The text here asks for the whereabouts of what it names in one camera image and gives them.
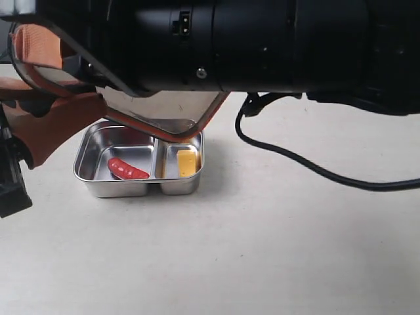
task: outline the black cable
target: black cable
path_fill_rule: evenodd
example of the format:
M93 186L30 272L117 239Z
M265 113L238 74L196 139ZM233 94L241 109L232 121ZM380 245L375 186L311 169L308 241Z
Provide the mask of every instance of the black cable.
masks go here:
M319 165L316 165L315 163L309 161L308 159L305 159L304 157L300 156L299 154L296 154L292 151L286 150L284 148L280 148L279 146L275 146L273 144L268 144L264 142L260 142L257 140L254 140L252 138L249 138L248 136L245 136L241 129L241 121L242 117L244 116L243 108L239 111L239 114L236 118L235 122L235 130L238 136L246 143L255 146L257 148L261 148L263 150L268 150L271 152L276 152L278 154L281 154L289 159L292 159L293 161L305 166L306 168L310 169L311 171L314 171L315 173L332 180L333 182L359 188L362 190L368 190L371 192L398 192L402 190L413 190L420 188L420 178L419 179L413 179L413 180L405 180L401 182L384 182L384 183L378 183L378 182L364 182L362 180L356 180L353 178L344 177L338 174L335 174L331 171L328 171L327 169L324 169L323 167L320 167Z

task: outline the divided food tray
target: divided food tray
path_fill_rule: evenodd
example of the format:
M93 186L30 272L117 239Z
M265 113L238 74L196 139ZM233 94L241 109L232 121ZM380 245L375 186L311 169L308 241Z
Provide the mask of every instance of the divided food tray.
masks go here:
M204 166L203 133L183 143L168 143L110 121L90 127L83 137L74 163L75 176L92 195L100 198L145 196L151 184L158 184L164 194L186 195L200 184ZM177 153L191 150L196 156L196 173L179 175ZM142 180L116 179L108 160L120 158L150 174Z

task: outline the yellow cheese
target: yellow cheese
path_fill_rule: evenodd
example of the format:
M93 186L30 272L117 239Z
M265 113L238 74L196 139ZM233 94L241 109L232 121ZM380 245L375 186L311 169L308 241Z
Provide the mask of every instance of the yellow cheese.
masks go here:
M178 151L179 177L190 177L197 173L196 153L191 150Z

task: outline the red sausage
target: red sausage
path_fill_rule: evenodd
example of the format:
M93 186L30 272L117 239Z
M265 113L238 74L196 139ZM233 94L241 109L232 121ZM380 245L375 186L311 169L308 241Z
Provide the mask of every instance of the red sausage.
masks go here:
M108 161L108 168L119 179L148 179L150 177L148 173L116 157Z

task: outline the white table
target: white table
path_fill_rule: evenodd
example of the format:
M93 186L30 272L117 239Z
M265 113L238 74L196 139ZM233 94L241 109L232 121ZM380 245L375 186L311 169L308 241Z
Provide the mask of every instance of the white table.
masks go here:
M192 196L96 199L72 174L82 134L0 220L0 314L395 315L420 312L420 191L339 186L242 143L232 95L206 128ZM244 131L344 175L420 177L420 117L288 98Z

